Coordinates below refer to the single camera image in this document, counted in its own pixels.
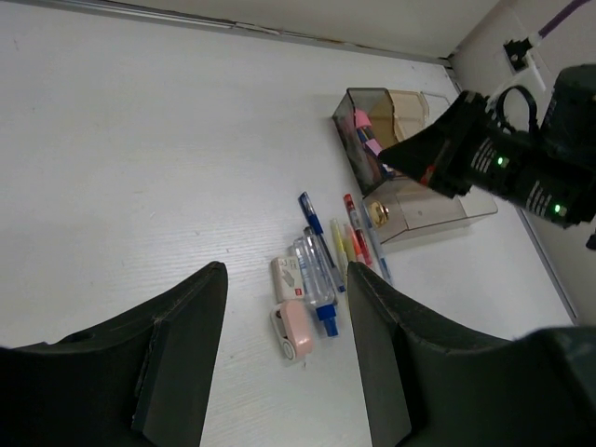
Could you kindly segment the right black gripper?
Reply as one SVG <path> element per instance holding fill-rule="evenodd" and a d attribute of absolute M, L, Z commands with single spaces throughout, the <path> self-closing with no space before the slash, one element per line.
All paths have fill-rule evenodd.
<path fill-rule="evenodd" d="M 468 129 L 467 92 L 428 128 L 384 149 L 379 161 L 424 186 L 444 172 L 458 181 L 446 195 L 475 186 L 562 228 L 595 218 L 595 67 L 563 69 L 542 119 L 522 85 L 486 101 Z"/>

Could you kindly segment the clear glue bottle blue cap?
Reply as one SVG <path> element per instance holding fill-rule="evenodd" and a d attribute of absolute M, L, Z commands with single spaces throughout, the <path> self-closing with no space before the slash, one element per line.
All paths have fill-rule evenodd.
<path fill-rule="evenodd" d="M 336 321 L 336 295 L 329 274 L 318 255 L 314 235 L 304 234 L 293 242 L 293 251 L 298 260 L 305 287 L 305 299 L 313 309 L 318 322 L 328 337 L 336 337 L 339 330 Z"/>

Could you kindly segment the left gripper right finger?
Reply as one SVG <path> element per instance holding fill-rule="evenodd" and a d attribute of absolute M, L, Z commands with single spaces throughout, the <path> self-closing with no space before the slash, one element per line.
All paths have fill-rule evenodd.
<path fill-rule="evenodd" d="M 347 298 L 375 446 L 591 446 L 595 331 L 508 341 L 348 268 Z"/>

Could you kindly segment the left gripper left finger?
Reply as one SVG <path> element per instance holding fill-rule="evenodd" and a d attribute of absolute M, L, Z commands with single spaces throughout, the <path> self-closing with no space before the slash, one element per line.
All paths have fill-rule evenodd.
<path fill-rule="evenodd" d="M 5 446 L 197 446 L 228 290 L 207 264 L 57 343 L 1 351 Z"/>

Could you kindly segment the blue clear highlighter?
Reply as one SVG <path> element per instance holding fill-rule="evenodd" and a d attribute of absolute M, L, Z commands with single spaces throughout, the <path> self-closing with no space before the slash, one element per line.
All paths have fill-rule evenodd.
<path fill-rule="evenodd" d="M 375 253 L 375 256 L 377 258 L 377 263 L 379 265 L 380 271 L 381 271 L 381 275 L 383 277 L 383 279 L 390 285 L 393 285 L 393 278 L 391 275 L 391 271 L 388 267 L 388 264 L 386 262 L 386 257 L 383 251 L 383 248 L 381 246 L 381 243 L 379 241 L 379 238 L 375 232 L 375 229 L 373 227 L 373 221 L 370 217 L 370 214 L 367 210 L 367 208 L 365 207 L 364 203 L 360 204 L 361 207 L 361 211 L 363 214 L 363 219 L 365 222 L 365 227 L 367 229 L 368 235 L 369 235 L 369 240 L 372 243 L 372 248 L 373 251 Z"/>

